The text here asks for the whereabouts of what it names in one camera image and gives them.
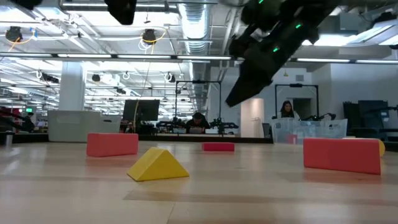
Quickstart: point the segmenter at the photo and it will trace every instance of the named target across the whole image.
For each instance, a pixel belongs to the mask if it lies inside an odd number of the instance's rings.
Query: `person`
[[[125,133],[131,134],[133,132],[134,132],[134,126],[132,125],[132,122],[129,122],[129,124],[128,124],[126,130],[125,130]]]
[[[291,102],[286,100],[282,104],[282,108],[278,112],[277,118],[294,118],[295,120],[299,120],[300,116],[293,110]]]
[[[187,133],[189,133],[191,128],[202,128],[202,133],[204,133],[206,129],[210,129],[210,125],[203,114],[196,112],[192,119],[185,124]]]
[[[35,124],[32,122],[33,115],[35,114],[29,112],[23,119],[22,127],[24,131],[32,132],[35,129]]]

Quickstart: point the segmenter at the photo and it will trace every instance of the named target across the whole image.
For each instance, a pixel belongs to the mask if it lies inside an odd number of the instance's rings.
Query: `door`
[[[315,115],[311,112],[312,106],[310,98],[294,98],[292,103],[294,111],[296,111],[301,119]]]

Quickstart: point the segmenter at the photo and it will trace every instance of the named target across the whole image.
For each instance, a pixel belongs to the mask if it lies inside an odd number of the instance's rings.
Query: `small red block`
[[[230,142],[203,142],[201,147],[204,151],[235,151],[235,144]]]
[[[304,167],[381,174],[376,139],[304,139]]]
[[[123,156],[137,151],[138,134],[91,133],[87,137],[87,156]]]

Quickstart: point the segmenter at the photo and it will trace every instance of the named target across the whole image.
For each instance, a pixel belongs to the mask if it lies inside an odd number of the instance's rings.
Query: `yellow block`
[[[366,138],[346,137],[344,139],[366,139]],[[384,153],[386,152],[386,146],[384,145],[384,143],[380,139],[374,139],[374,140],[378,140],[379,141],[379,152],[380,152],[380,157],[382,157],[384,155]]]
[[[150,148],[127,172],[135,181],[189,177],[168,150]]]

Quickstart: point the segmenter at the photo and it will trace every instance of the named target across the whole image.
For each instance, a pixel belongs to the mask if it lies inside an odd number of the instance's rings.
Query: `dark hair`
[[[289,112],[287,112],[285,110],[285,106],[289,104],[291,107],[291,110]],[[280,109],[280,115],[282,118],[294,118],[294,112],[293,112],[293,106],[291,104],[291,102],[289,100],[286,100],[283,104],[282,104],[282,108]]]
[[[192,116],[192,118],[193,118],[193,119],[202,119],[202,118],[203,118],[203,115],[202,115],[201,113],[199,113],[199,112],[196,112],[196,113]]]

